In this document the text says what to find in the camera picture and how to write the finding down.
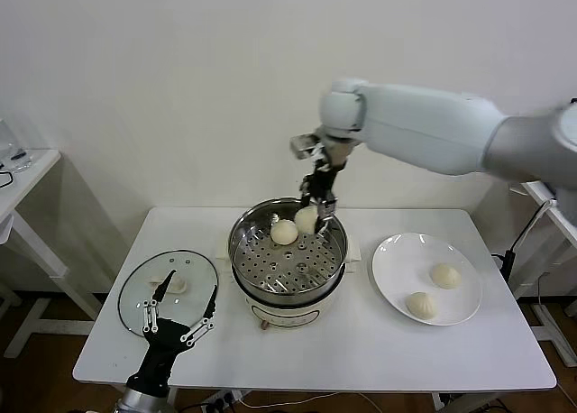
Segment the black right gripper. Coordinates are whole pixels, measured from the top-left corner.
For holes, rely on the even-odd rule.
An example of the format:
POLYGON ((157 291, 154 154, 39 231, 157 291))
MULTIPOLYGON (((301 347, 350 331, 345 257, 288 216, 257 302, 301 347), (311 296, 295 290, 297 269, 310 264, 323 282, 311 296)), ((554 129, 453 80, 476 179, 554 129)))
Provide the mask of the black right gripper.
POLYGON ((315 233, 320 233, 334 218, 338 199, 333 193, 336 169, 324 161, 315 161, 313 171, 304 177, 304 193, 301 194, 300 207, 310 206, 310 200, 316 202, 315 233))

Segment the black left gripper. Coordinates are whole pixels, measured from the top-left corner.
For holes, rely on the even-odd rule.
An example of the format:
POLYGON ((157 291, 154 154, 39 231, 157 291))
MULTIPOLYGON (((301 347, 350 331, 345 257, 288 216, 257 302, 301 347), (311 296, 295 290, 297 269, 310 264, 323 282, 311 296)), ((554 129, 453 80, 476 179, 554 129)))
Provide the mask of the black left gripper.
POLYGON ((148 349, 138 371, 129 377, 126 386, 145 395, 167 395, 169 377, 178 355, 188 349, 187 345, 194 345, 215 326, 216 285, 203 316, 192 327, 167 318, 157 320, 158 305, 164 299, 175 273, 171 271, 156 287, 151 300, 142 303, 142 332, 148 342, 148 349))

